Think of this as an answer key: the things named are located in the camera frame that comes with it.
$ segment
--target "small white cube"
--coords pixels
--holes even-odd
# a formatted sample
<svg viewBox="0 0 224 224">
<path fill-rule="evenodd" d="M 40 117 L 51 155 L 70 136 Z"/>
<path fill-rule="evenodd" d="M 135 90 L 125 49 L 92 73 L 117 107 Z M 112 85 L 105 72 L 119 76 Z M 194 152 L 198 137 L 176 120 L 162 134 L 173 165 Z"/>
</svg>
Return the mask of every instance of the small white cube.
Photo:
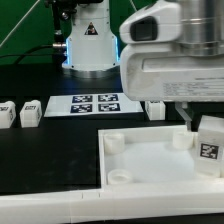
<svg viewBox="0 0 224 224">
<path fill-rule="evenodd" d="M 15 118 L 15 104 L 11 101 L 0 103 L 0 129 L 10 128 Z"/>
<path fill-rule="evenodd" d="M 165 120 L 166 105 L 162 101 L 146 101 L 145 110 L 150 121 Z"/>
<path fill-rule="evenodd" d="M 40 101 L 34 100 L 26 102 L 20 112 L 20 120 L 22 128 L 38 127 L 42 117 L 42 109 Z"/>
</svg>

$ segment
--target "black cable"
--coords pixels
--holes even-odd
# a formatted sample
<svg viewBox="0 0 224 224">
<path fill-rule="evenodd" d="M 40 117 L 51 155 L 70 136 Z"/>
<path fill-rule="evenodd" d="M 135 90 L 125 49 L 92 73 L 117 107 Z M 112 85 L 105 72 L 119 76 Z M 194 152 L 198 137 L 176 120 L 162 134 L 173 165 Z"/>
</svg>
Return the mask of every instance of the black cable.
<svg viewBox="0 0 224 224">
<path fill-rule="evenodd" d="M 52 55 L 64 55 L 64 54 L 6 54 L 6 55 L 0 55 L 0 59 L 2 58 L 8 58 L 8 57 L 39 57 L 39 56 L 52 56 Z"/>
<path fill-rule="evenodd" d="M 32 56 L 31 54 L 35 51 L 39 51 L 39 50 L 42 50 L 42 49 L 48 49 L 48 48 L 53 48 L 52 45 L 41 45 L 41 46 L 37 46 L 37 47 L 34 47 L 34 48 L 31 48 L 30 50 L 28 50 L 27 52 L 25 52 L 24 54 L 21 54 L 21 55 L 18 55 L 19 58 L 16 59 L 16 61 L 13 63 L 14 65 L 17 65 L 19 64 L 25 57 L 27 56 Z"/>
</svg>

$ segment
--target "black table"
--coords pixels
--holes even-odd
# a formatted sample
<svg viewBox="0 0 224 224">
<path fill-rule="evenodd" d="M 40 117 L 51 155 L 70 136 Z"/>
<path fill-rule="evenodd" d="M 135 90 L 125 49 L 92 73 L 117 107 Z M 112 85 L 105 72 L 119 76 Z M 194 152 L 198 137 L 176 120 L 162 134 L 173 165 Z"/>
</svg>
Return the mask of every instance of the black table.
<svg viewBox="0 0 224 224">
<path fill-rule="evenodd" d="M 17 120 L 0 130 L 0 195 L 100 188 L 98 130 L 183 124 L 146 122 L 136 117 L 42 118 L 39 128 L 22 129 L 19 112 L 26 101 L 50 96 L 122 92 L 118 73 L 83 80 L 65 76 L 51 64 L 0 67 L 0 102 L 16 103 Z M 117 221 L 117 223 L 223 223 L 222 214 Z"/>
</svg>

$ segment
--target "white plastic block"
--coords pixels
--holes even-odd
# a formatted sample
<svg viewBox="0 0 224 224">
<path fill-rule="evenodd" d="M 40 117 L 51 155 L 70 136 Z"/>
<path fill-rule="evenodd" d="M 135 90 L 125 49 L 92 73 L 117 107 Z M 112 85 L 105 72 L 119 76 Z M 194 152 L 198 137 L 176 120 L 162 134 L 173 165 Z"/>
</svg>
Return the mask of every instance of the white plastic block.
<svg viewBox="0 0 224 224">
<path fill-rule="evenodd" d="M 195 161 L 194 171 L 198 179 L 220 178 L 221 176 L 220 164 L 203 160 Z"/>
<path fill-rule="evenodd" d="M 11 101 L 0 103 L 0 129 L 10 128 L 15 118 L 15 104 Z"/>
<path fill-rule="evenodd" d="M 119 154 L 125 151 L 125 138 L 122 133 L 104 135 L 104 147 L 107 154 Z"/>
<path fill-rule="evenodd" d="M 20 112 L 22 128 L 38 127 L 41 117 L 42 109 L 40 101 L 26 102 Z"/>
<path fill-rule="evenodd" d="M 165 120 L 166 117 L 166 105 L 163 101 L 146 101 L 145 110 L 151 121 L 154 120 Z"/>
<path fill-rule="evenodd" d="M 173 147 L 175 149 L 189 150 L 194 145 L 194 133 L 189 131 L 174 131 Z"/>
<path fill-rule="evenodd" d="M 224 147 L 224 119 L 203 116 L 198 129 L 195 172 L 198 177 L 221 176 Z"/>
</svg>

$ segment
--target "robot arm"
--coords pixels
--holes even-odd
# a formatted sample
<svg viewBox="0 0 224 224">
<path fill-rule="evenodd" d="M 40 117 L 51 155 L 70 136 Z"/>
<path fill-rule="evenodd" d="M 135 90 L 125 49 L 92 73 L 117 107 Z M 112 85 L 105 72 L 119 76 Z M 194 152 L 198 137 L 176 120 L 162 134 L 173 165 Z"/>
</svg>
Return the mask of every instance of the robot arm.
<svg viewBox="0 0 224 224">
<path fill-rule="evenodd" d="M 132 100 L 224 101 L 224 1 L 159 0 L 120 29 L 122 85 Z"/>
</svg>

